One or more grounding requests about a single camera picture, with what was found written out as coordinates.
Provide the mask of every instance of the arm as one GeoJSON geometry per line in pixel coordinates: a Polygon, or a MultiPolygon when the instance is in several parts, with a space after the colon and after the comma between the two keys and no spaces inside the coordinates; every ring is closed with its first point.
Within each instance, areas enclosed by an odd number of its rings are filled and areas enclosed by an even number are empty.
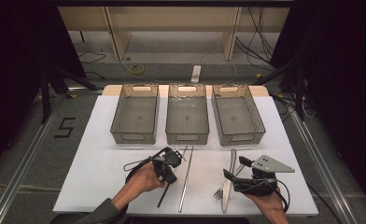
{"type": "Polygon", "coordinates": [[[165,183],[157,178],[152,163],[147,163],[137,170],[131,179],[112,200],[105,200],[92,213],[82,218],[77,224],[98,223],[115,218],[120,211],[143,192],[163,188],[165,183]]]}
{"type": "Polygon", "coordinates": [[[136,171],[130,181],[114,196],[112,203],[117,209],[121,210],[143,192],[149,192],[164,186],[165,183],[157,178],[153,164],[147,163],[136,171]]]}
{"type": "Polygon", "coordinates": [[[273,224],[289,223],[283,210],[283,204],[279,196],[275,193],[270,196],[257,197],[250,194],[244,194],[251,199],[261,210],[262,214],[273,224]]]}

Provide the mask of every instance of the metal tool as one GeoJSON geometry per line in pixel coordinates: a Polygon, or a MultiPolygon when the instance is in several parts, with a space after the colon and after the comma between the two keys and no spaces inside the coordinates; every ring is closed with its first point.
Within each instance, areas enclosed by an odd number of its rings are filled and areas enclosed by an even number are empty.
{"type": "MultiPolygon", "coordinates": [[[[186,154],[186,150],[187,150],[187,147],[188,146],[186,146],[186,148],[184,149],[184,151],[183,151],[183,154],[182,154],[182,158],[184,159],[184,155],[186,154]]],[[[175,170],[174,170],[174,175],[176,174],[176,172],[177,172],[177,168],[179,168],[178,166],[175,168],[175,170]]],[[[165,190],[163,191],[163,194],[162,194],[162,196],[161,196],[161,198],[160,198],[160,201],[159,201],[159,203],[157,204],[157,207],[160,207],[161,206],[161,203],[162,203],[162,200],[163,200],[163,197],[165,197],[165,194],[166,194],[166,191],[169,189],[169,186],[170,186],[171,184],[170,183],[167,183],[166,184],[166,187],[165,187],[165,190]]]]}
{"type": "MultiPolygon", "coordinates": [[[[232,149],[232,160],[230,163],[230,171],[233,172],[233,169],[235,167],[235,160],[236,160],[236,150],[232,149]]],[[[230,187],[231,187],[232,183],[230,182],[225,182],[223,185],[223,201],[222,201],[222,206],[223,206],[223,214],[226,213],[226,209],[227,209],[227,202],[229,201],[229,194],[230,194],[230,187]]]]}
{"type": "MultiPolygon", "coordinates": [[[[244,169],[244,164],[241,164],[238,166],[238,168],[235,170],[235,172],[233,173],[234,175],[239,175],[239,173],[241,173],[241,171],[244,169]]],[[[223,197],[223,185],[221,185],[221,187],[216,190],[215,194],[213,195],[214,198],[216,198],[217,200],[221,199],[221,197],[223,197]]]]}
{"type": "Polygon", "coordinates": [[[194,146],[192,146],[192,148],[191,148],[191,154],[190,154],[190,159],[189,159],[189,166],[187,168],[187,173],[186,173],[186,180],[184,181],[184,187],[183,187],[182,197],[180,199],[179,212],[182,211],[184,196],[186,194],[187,183],[189,181],[189,172],[190,172],[191,159],[192,159],[192,151],[193,150],[194,150],[194,146]]]}

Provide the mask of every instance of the aluminum rail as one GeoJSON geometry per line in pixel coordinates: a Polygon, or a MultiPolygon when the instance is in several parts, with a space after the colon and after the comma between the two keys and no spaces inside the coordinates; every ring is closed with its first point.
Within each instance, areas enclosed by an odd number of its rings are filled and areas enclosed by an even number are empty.
{"type": "Polygon", "coordinates": [[[34,140],[32,141],[32,144],[29,146],[17,171],[14,173],[14,176],[12,176],[5,191],[0,197],[0,223],[2,223],[4,217],[6,216],[8,208],[11,206],[12,201],[14,200],[23,179],[26,177],[26,174],[28,173],[31,164],[35,159],[37,151],[41,148],[45,136],[49,131],[49,126],[54,121],[55,114],[58,111],[63,100],[64,95],[58,95],[55,98],[54,103],[52,104],[49,118],[46,120],[44,124],[40,126],[39,130],[37,131],[37,134],[35,135],[34,140]]]}
{"type": "Polygon", "coordinates": [[[317,147],[317,144],[315,143],[314,138],[309,132],[305,122],[300,120],[296,112],[292,112],[291,116],[293,117],[293,121],[296,124],[303,141],[305,142],[305,145],[317,170],[319,171],[320,177],[322,178],[327,191],[334,202],[341,220],[346,224],[358,223],[348,201],[346,200],[343,192],[340,190],[327,163],[323,159],[322,154],[320,153],[319,148],[317,147]]]}

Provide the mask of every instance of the metal rod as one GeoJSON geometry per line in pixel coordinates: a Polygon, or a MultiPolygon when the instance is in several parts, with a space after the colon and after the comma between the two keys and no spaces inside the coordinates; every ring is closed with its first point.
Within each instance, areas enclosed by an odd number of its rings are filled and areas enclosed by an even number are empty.
{"type": "MultiPolygon", "coordinates": [[[[182,155],[182,157],[183,157],[183,158],[184,158],[184,154],[186,154],[186,150],[187,150],[187,146],[186,146],[186,148],[185,148],[185,149],[184,149],[184,151],[183,151],[183,155],[182,155]]],[[[176,174],[176,172],[177,172],[177,168],[179,168],[179,166],[177,166],[177,167],[175,168],[175,170],[174,170],[174,174],[176,174]]],[[[159,201],[159,203],[157,204],[157,207],[160,207],[160,206],[161,206],[161,203],[162,203],[163,197],[165,197],[166,191],[169,189],[169,186],[170,186],[170,185],[171,185],[170,183],[168,183],[168,184],[166,185],[165,190],[163,191],[163,194],[162,194],[162,196],[161,196],[161,198],[160,198],[160,201],[159,201]]]]}
{"type": "Polygon", "coordinates": [[[190,160],[189,160],[189,167],[187,167],[186,180],[184,181],[184,187],[183,187],[183,192],[182,192],[182,198],[180,199],[179,212],[181,212],[181,211],[182,211],[183,201],[184,201],[184,196],[185,196],[185,194],[186,194],[187,183],[188,183],[188,181],[189,181],[189,172],[190,172],[191,158],[192,158],[192,151],[193,151],[193,150],[194,150],[194,146],[192,146],[192,148],[191,148],[191,154],[190,154],[190,160]]]}

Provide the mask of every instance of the fork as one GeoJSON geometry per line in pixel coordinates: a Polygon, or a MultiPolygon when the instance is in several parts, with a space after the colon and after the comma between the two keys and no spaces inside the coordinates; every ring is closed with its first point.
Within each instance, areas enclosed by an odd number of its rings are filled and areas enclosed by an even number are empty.
{"type": "MultiPolygon", "coordinates": [[[[244,169],[244,167],[245,167],[244,164],[240,164],[239,167],[233,173],[233,175],[238,175],[242,171],[242,169],[244,169]]],[[[213,195],[213,197],[216,198],[217,200],[219,200],[219,199],[221,199],[221,197],[223,197],[223,185],[221,185],[221,187],[218,190],[216,190],[215,194],[213,195]]]]}

